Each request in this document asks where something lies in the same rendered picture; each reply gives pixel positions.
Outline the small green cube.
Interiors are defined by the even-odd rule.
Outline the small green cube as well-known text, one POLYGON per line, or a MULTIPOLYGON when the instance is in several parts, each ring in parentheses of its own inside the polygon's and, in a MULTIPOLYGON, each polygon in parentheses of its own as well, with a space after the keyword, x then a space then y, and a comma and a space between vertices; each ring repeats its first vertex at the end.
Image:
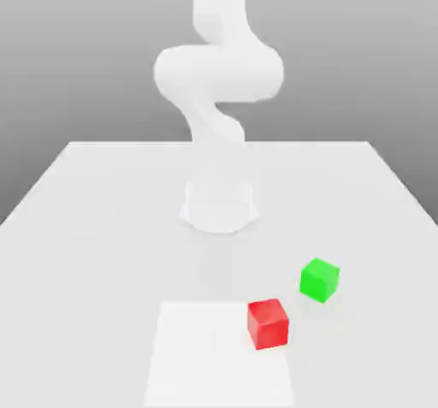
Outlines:
POLYGON ((336 291, 339 277, 340 267, 315 257, 301 270, 299 291, 325 303, 336 291))

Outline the small red cube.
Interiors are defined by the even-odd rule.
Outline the small red cube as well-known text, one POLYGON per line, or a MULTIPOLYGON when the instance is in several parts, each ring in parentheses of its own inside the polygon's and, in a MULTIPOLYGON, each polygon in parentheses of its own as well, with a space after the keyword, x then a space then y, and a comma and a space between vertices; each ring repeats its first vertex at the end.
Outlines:
POLYGON ((257 350, 285 346, 289 323, 279 299, 251 302, 247 306, 247 328, 257 350))

